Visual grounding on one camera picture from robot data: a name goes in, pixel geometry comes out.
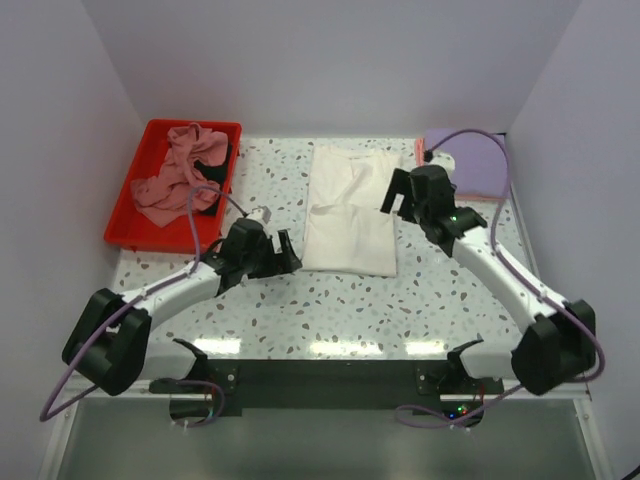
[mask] white wall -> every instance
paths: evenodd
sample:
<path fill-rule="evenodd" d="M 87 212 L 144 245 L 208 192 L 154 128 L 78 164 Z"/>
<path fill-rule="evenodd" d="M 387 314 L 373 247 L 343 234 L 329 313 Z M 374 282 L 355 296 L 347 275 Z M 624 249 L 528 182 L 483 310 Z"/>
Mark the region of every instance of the white wall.
<path fill-rule="evenodd" d="M 143 120 L 506 130 L 580 0 L 83 0 Z"/>
<path fill-rule="evenodd" d="M 0 477 L 31 479 L 62 345 L 110 280 L 102 232 L 142 124 L 79 1 L 3 1 L 0 65 Z"/>
<path fill-rule="evenodd" d="M 640 454 L 640 3 L 584 0 L 507 135 L 543 278 L 598 315 L 617 477 Z"/>

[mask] folded white shirt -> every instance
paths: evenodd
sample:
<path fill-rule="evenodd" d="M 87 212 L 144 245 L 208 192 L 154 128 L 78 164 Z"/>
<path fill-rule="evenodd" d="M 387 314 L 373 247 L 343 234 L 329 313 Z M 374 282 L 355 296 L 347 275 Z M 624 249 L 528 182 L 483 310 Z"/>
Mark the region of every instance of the folded white shirt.
<path fill-rule="evenodd" d="M 315 206 L 307 224 L 305 270 L 396 276 L 393 216 L 349 204 Z"/>
<path fill-rule="evenodd" d="M 400 156 L 316 147 L 309 175 L 303 268 L 396 275 L 393 217 L 380 213 Z"/>

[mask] speckled tabletop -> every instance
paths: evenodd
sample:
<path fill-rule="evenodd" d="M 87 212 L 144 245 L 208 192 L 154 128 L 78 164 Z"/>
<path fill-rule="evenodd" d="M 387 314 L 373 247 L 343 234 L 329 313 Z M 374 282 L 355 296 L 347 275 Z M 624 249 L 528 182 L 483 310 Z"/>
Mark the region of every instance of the speckled tabletop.
<path fill-rule="evenodd" d="M 314 145 L 381 148 L 402 154 L 405 168 L 415 165 L 413 139 L 243 138 L 234 198 L 245 209 L 269 206 L 273 230 L 288 228 L 298 254 Z M 459 204 L 472 206 L 486 219 L 495 209 L 488 202 Z M 237 216 L 227 209 L 223 234 Z M 396 233 L 396 278 L 297 272 L 250 280 L 165 322 L 152 332 L 151 341 L 184 338 L 211 357 L 244 359 L 443 358 L 447 350 L 478 336 L 515 346 L 515 324 L 471 272 L 427 242 L 417 226 L 396 219 Z M 510 204 L 498 238 L 528 264 Z M 146 285 L 188 260 L 186 255 L 123 250 L 113 287 L 123 291 Z"/>

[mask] black joint housing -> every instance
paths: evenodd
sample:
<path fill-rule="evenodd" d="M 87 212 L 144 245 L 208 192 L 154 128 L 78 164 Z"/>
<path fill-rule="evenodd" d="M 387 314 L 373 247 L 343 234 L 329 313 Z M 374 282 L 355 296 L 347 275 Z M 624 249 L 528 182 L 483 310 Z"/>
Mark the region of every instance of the black joint housing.
<path fill-rule="evenodd" d="M 565 305 L 591 333 L 596 333 L 596 315 L 584 300 Z M 534 395 L 573 380 L 595 365 L 593 343 L 565 316 L 538 315 L 512 352 L 511 366 L 518 380 Z"/>
<path fill-rule="evenodd" d="M 98 327 L 124 304 L 122 297 L 108 288 L 94 293 L 62 350 L 62 360 L 69 365 Z M 129 388 L 142 371 L 151 317 L 146 310 L 130 308 L 112 327 L 118 331 L 100 335 L 76 371 L 114 396 Z"/>

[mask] red plastic bin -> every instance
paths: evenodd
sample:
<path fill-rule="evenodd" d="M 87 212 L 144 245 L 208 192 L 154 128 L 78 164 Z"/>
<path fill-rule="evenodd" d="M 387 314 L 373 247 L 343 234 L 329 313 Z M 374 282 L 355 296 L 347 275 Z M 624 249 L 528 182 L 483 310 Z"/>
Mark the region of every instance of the red plastic bin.
<path fill-rule="evenodd" d="M 131 180 L 157 175 L 169 148 L 167 133 L 172 127 L 186 126 L 193 121 L 153 119 L 147 124 L 138 150 L 133 158 L 127 178 L 124 181 L 116 206 L 111 213 L 104 239 L 107 243 L 128 250 L 145 250 L 165 253 L 194 253 L 195 245 L 186 215 L 174 220 L 166 227 L 154 225 L 147 217 L 139 213 L 133 204 Z M 197 122 L 204 128 L 224 132 L 233 147 L 229 158 L 227 179 L 222 186 L 225 193 L 231 191 L 231 179 L 238 156 L 242 126 L 239 123 Z M 227 199 L 220 198 L 215 216 L 195 215 L 195 223 L 202 248 L 208 247 L 220 236 L 220 227 L 224 218 Z"/>

